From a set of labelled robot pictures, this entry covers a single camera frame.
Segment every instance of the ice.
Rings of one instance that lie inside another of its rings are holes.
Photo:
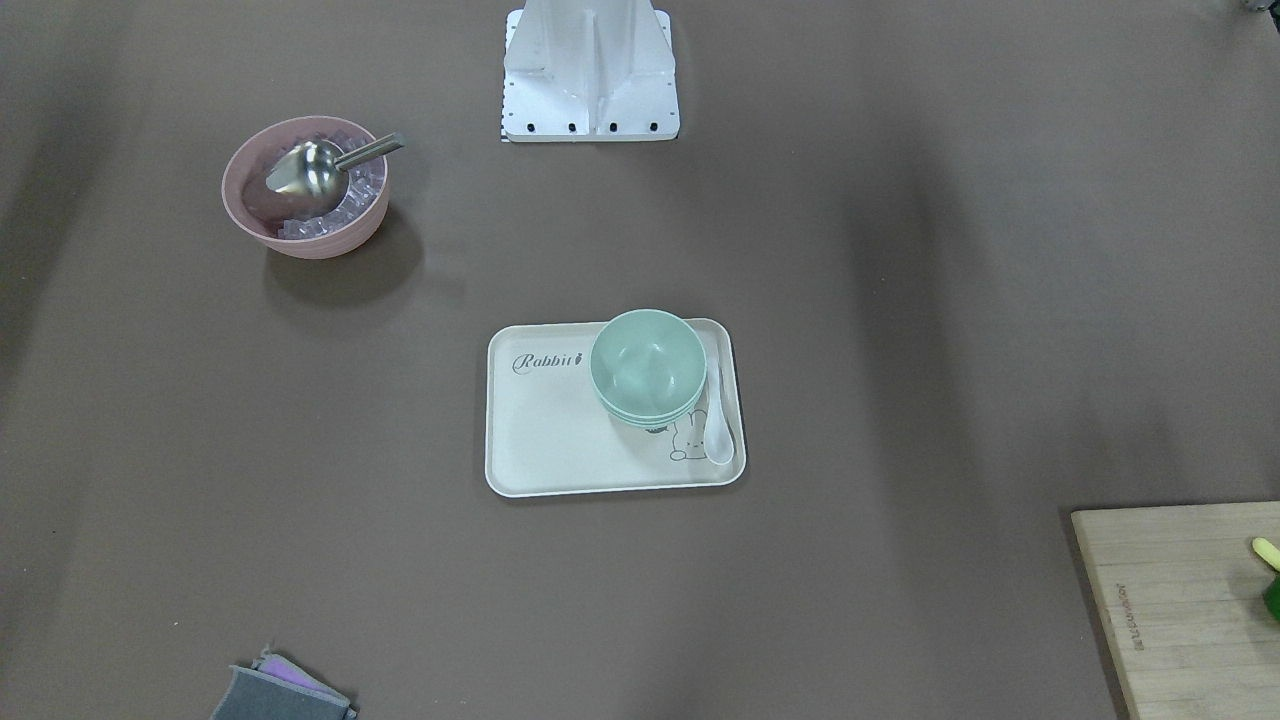
[[[280,152],[270,163],[268,163],[266,167],[274,165],[276,160],[292,150],[297,143],[305,140],[316,138],[333,142],[340,147],[343,152],[349,152],[366,142],[370,142],[369,140],[351,137],[343,131],[337,131],[329,135],[320,133],[312,136],[311,138],[298,137],[294,140],[293,145],[282,147]],[[347,195],[342,199],[342,202],[337,208],[325,215],[311,218],[306,222],[284,220],[284,224],[275,233],[276,237],[280,240],[311,240],[347,227],[374,204],[374,200],[378,199],[378,193],[383,191],[383,183],[387,181],[387,173],[383,172],[383,163],[376,160],[356,165],[347,172]]]

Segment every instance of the white tray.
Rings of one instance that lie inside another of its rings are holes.
[[[746,469],[728,332],[689,324],[719,351],[733,460],[703,451],[707,397],[673,425],[646,432],[609,415],[591,389],[588,355],[604,323],[512,325],[489,341],[484,474],[506,497],[726,486]]]

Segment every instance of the cutting board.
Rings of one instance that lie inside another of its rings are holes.
[[[1280,502],[1071,514],[1134,720],[1280,719],[1275,571],[1249,548],[1280,543]]]

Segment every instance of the cloth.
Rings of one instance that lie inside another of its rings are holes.
[[[351,701],[283,655],[264,650],[232,683],[210,720],[356,720]]]

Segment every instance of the yellow handle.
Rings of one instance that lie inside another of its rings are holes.
[[[1280,550],[1271,544],[1267,538],[1253,538],[1253,552],[1266,561],[1276,573],[1280,573]]]

